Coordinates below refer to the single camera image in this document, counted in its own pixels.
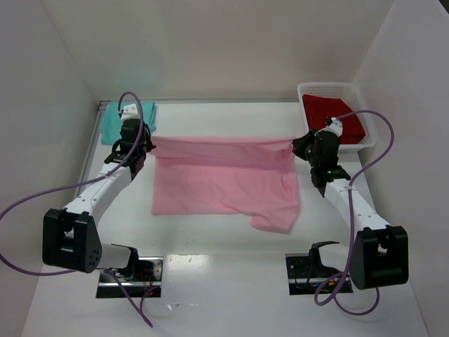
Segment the pink t shirt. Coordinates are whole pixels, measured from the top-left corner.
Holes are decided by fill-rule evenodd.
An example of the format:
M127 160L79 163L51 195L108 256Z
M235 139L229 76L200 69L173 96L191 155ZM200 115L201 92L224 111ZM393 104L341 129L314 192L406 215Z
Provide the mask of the pink t shirt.
M152 215L235 215L288 233L300 213L291 138L156 136Z

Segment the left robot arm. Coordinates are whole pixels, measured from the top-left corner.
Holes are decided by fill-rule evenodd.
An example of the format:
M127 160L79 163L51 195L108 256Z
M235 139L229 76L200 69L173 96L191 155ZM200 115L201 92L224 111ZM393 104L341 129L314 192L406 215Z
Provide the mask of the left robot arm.
M99 181L63 209L50 209L43 218L42 260L46 265L91 273L116 269L133 274L139 265L138 250L118 244L102 244L98 224L119 193L143 169L152 144L149 127L139 119L123 122L121 138L98 175Z

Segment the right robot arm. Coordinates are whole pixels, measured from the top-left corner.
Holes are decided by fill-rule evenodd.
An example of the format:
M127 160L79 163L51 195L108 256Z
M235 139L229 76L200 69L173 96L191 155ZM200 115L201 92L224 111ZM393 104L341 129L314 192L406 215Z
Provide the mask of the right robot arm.
M339 146L332 131L310 131L293 140L293 154L311 166L314 187L354 233L350 247L333 241L313 244L311 268L315 272L348 270L359 290L405 284L409 278L408 234L379 216L351 185L350 175L338 163Z

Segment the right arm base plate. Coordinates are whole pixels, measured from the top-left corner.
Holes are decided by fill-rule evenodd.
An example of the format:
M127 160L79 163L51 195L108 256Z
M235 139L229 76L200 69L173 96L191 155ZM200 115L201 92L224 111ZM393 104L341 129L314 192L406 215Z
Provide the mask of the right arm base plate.
M313 267L306 253L286 254L286 269L291 296L314 295L323 281L338 273L334 268Z

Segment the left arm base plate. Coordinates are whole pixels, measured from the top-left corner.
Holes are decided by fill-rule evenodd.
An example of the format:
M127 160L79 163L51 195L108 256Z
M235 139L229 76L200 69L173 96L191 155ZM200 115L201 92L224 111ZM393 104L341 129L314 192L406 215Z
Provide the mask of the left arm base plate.
M117 278L131 298L141 298L149 293L150 298L161 297L163 276L163 257L140 257L139 265L133 272L111 269L111 275L100 272L96 295L97 299L125 298L125 294L116 282Z

